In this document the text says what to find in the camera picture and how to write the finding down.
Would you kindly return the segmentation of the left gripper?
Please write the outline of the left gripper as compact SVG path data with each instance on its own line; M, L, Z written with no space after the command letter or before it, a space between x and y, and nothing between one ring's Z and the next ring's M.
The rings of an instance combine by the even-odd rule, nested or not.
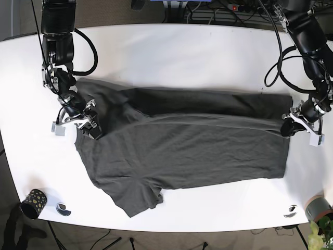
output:
M315 122L310 122L301 112L300 108L290 108L288 114L284 114L284 122L280 129L282 137L289 138L297 132L306 131L310 134L309 144L312 146L320 146L324 142L323 119L318 116L318 129L315 130Z

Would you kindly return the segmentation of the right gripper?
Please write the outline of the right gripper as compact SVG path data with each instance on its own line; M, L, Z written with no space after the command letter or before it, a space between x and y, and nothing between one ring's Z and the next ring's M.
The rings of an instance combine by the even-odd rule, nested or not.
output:
M75 125L82 131L84 136L93 140L99 140L103 135L101 126L98 125L95 100L90 100L81 114L70 116L69 107L62 107L59 111L57 120L52 124L52 133L57 136L65 136L66 127L70 124Z

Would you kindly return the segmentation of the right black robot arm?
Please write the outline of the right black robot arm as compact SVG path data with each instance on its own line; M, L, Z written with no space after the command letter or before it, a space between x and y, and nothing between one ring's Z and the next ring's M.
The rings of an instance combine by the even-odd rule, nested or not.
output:
M93 140L102 137L95 100L86 101L76 88L77 76L88 76L98 65L98 54L92 41L75 28L76 1L43 1L42 21L39 39L42 49L43 86L57 95L61 105L52 132L63 136L65 126L74 124L84 135ZM93 65L87 71L73 69L73 33L80 35L93 52Z

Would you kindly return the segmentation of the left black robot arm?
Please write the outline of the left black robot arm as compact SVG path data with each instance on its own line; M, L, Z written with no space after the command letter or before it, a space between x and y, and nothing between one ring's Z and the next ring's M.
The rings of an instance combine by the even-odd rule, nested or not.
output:
M308 94L308 99L283 115L280 130L283 137L291 137L299 131L310 134L310 145L320 146L323 115L332 106L332 50L314 15L313 1L276 1L274 9L286 33L294 45L282 52L281 59L293 50L298 50L307 77L312 80L313 90L302 90L291 84L280 73L282 81L299 93Z

